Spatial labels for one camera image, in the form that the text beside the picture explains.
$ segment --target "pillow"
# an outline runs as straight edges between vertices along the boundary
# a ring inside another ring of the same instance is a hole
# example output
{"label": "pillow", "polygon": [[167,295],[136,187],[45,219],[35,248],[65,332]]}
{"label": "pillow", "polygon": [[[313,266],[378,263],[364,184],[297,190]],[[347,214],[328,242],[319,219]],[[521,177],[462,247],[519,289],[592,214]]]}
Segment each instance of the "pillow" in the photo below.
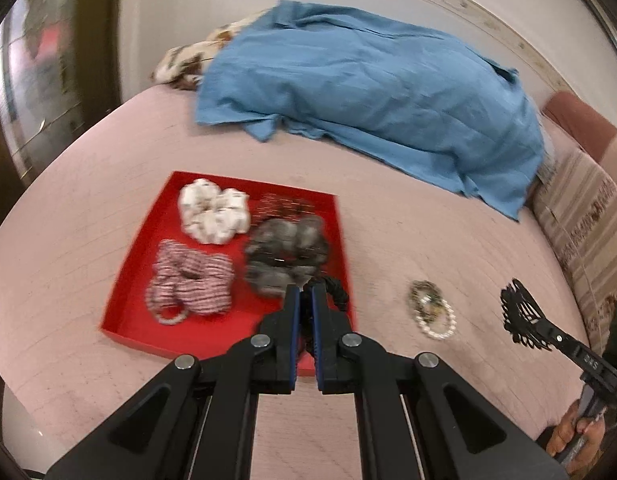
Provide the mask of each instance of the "pillow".
{"label": "pillow", "polygon": [[585,152],[572,150],[540,186],[533,211],[601,354],[617,300],[617,186]]}
{"label": "pillow", "polygon": [[542,134],[542,140],[544,143],[544,158],[540,164],[540,167],[537,171],[537,178],[543,184],[548,184],[551,180],[551,177],[555,173],[556,170],[556,162],[555,162],[555,146],[553,145],[553,140],[551,139],[551,135],[546,131],[546,127],[543,122],[544,119],[541,114],[538,114],[538,123],[540,123],[540,132]]}
{"label": "pillow", "polygon": [[557,170],[559,165],[572,152],[583,151],[582,147],[573,137],[567,134],[560,126],[554,123],[546,115],[541,115],[540,124],[543,126],[544,131],[553,144],[554,170]]}
{"label": "pillow", "polygon": [[581,150],[580,145],[556,123],[544,114],[538,114],[538,122],[544,141],[544,158],[537,174],[526,192],[525,206],[531,208],[533,197],[541,184],[548,184],[557,170],[560,162],[575,151]]}
{"label": "pillow", "polygon": [[151,73],[150,79],[157,84],[169,84],[181,90],[195,90],[215,56],[245,27],[255,22],[266,10],[245,17],[239,22],[216,28],[206,40],[172,48]]}
{"label": "pillow", "polygon": [[557,92],[544,106],[544,114],[558,124],[599,163],[617,128],[570,92]]}

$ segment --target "pink striped scrunchie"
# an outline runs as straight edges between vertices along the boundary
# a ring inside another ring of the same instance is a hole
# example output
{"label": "pink striped scrunchie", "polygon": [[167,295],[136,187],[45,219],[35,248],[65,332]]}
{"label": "pink striped scrunchie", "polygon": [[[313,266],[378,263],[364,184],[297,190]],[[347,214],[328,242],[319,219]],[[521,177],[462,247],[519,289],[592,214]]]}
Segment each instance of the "pink striped scrunchie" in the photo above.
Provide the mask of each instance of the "pink striped scrunchie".
{"label": "pink striped scrunchie", "polygon": [[[189,312],[215,314],[230,309],[233,263],[226,254],[205,254],[175,240],[162,240],[153,264],[155,276],[146,289],[146,306],[165,325],[185,320]],[[182,311],[166,319],[161,311],[181,305]]]}

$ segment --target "human hand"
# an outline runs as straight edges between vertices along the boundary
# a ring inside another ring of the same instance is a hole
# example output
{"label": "human hand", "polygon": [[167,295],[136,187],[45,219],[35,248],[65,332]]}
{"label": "human hand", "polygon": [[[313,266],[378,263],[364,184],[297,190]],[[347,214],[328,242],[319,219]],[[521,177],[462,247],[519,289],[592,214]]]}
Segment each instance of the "human hand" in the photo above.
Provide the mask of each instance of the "human hand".
{"label": "human hand", "polygon": [[595,457],[595,454],[600,449],[604,431],[606,430],[603,416],[601,416],[598,421],[594,421],[591,418],[581,418],[577,424],[575,424],[578,405],[579,400],[576,400],[569,406],[562,420],[555,427],[555,430],[553,430],[551,439],[547,444],[547,453],[551,456],[555,456],[557,453],[563,451],[567,444],[575,437],[575,432],[586,435],[587,442],[584,447],[567,465],[567,473],[569,474],[583,468],[593,460],[593,457]]}

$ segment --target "pearl bracelet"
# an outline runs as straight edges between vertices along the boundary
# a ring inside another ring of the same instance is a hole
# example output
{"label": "pearl bracelet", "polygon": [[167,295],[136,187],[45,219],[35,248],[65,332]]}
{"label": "pearl bracelet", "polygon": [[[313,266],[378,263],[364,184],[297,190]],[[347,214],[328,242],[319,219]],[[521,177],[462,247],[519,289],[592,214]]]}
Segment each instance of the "pearl bracelet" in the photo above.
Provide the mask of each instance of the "pearl bracelet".
{"label": "pearl bracelet", "polygon": [[[434,283],[413,282],[409,293],[409,303],[413,308],[415,320],[422,331],[430,338],[442,340],[455,333],[457,322],[453,309],[442,299],[442,293]],[[448,329],[446,332],[439,333],[431,329],[430,323],[434,322],[440,315],[441,309],[444,309]]]}
{"label": "pearl bracelet", "polygon": [[415,319],[417,320],[417,323],[419,324],[422,331],[429,337],[433,339],[438,339],[438,340],[451,337],[455,333],[455,328],[457,326],[457,322],[455,321],[455,314],[453,313],[453,309],[451,308],[451,306],[448,303],[446,303],[446,300],[442,300],[442,304],[444,305],[444,310],[446,311],[446,318],[448,320],[447,324],[449,327],[446,332],[442,332],[442,333],[432,330],[431,327],[428,325],[428,323],[424,320],[424,318],[417,311],[417,309],[415,309]]}

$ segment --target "white wall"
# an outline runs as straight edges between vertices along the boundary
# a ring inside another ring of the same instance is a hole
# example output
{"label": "white wall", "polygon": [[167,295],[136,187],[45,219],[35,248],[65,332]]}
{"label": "white wall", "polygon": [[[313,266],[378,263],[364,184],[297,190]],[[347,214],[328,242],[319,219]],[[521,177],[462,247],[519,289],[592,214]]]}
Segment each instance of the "white wall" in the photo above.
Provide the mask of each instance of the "white wall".
{"label": "white wall", "polygon": [[[167,49],[200,41],[212,28],[272,6],[276,1],[122,0],[120,60],[124,100],[150,85],[148,75]],[[516,66],[525,88],[539,104],[553,91],[532,62],[523,60],[519,51],[516,54],[505,45],[502,31],[476,27],[442,0],[304,1],[360,7],[446,30],[498,62]],[[617,124],[617,55],[580,0],[473,1],[519,33],[578,95]]]}

